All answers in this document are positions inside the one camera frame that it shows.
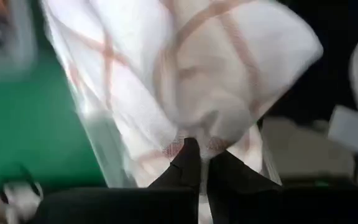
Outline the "white towel orange plaid stripes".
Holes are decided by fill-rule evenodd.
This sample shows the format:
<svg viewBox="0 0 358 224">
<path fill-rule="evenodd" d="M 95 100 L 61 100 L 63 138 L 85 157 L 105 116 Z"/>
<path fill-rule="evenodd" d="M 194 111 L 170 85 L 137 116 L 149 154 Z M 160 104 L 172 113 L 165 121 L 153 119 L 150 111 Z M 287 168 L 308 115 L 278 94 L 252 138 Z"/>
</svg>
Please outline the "white towel orange plaid stripes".
<svg viewBox="0 0 358 224">
<path fill-rule="evenodd" d="M 71 94 L 110 113 L 137 187 L 160 177 L 186 138 L 196 139 L 198 224 L 213 224 L 211 160 L 241 142 L 323 54 L 312 28 L 276 0 L 41 5 Z"/>
</svg>

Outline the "white clamp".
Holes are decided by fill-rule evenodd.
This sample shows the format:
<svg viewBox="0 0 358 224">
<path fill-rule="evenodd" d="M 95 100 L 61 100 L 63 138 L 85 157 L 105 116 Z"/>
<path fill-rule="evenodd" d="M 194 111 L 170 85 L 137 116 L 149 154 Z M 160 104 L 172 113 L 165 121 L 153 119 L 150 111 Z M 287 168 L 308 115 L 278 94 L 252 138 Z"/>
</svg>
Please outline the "white clamp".
<svg viewBox="0 0 358 224">
<path fill-rule="evenodd" d="M 7 224 L 27 224 L 44 199 L 40 182 L 23 165 L 12 176 L 2 178 L 2 192 Z"/>
</svg>

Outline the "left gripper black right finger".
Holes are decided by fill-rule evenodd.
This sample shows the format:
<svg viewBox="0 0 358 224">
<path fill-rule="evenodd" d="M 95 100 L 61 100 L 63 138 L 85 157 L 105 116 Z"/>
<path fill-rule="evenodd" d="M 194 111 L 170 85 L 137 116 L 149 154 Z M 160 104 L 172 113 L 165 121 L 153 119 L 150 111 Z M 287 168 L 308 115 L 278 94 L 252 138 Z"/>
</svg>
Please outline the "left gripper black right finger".
<svg viewBox="0 0 358 224">
<path fill-rule="evenodd" d="M 213 224 L 358 224 L 358 185 L 344 178 L 278 185 L 225 151 L 209 164 Z"/>
</svg>

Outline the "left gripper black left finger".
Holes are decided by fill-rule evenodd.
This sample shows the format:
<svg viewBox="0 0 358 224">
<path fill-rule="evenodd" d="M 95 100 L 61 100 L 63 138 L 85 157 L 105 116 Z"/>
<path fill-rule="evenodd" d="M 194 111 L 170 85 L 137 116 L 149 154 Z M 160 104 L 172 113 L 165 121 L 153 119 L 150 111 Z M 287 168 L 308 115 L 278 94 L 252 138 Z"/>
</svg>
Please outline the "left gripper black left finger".
<svg viewBox="0 0 358 224">
<path fill-rule="evenodd" d="M 186 138 L 146 188 L 78 188 L 46 196 L 30 224 L 198 224 L 200 149 Z"/>
</svg>

